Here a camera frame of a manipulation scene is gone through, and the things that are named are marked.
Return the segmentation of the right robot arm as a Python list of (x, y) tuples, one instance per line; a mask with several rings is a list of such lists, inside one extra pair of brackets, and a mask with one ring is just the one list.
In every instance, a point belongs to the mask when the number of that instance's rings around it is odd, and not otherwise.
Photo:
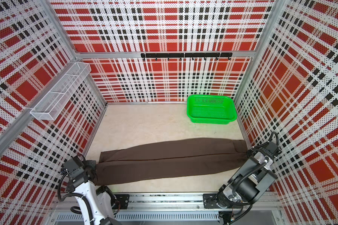
[(249, 158), (244, 165), (214, 194), (204, 194), (205, 209), (229, 209), (250, 206), (259, 200), (278, 178), (271, 166), (280, 154), (272, 142), (256, 146), (248, 151)]

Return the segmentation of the brown trousers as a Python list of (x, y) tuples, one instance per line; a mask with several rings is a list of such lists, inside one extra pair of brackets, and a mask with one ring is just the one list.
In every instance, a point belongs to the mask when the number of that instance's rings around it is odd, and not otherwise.
[(163, 178), (208, 175), (241, 167), (244, 140), (193, 138), (105, 151), (96, 166), (97, 186)]

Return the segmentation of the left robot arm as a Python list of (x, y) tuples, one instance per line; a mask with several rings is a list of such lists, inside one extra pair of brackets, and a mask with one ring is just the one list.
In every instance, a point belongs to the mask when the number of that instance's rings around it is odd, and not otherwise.
[(96, 188), (96, 161), (74, 157), (63, 164), (69, 177), (67, 192), (63, 199), (74, 197), (86, 225), (120, 225), (115, 219), (113, 206), (116, 197), (109, 188)]

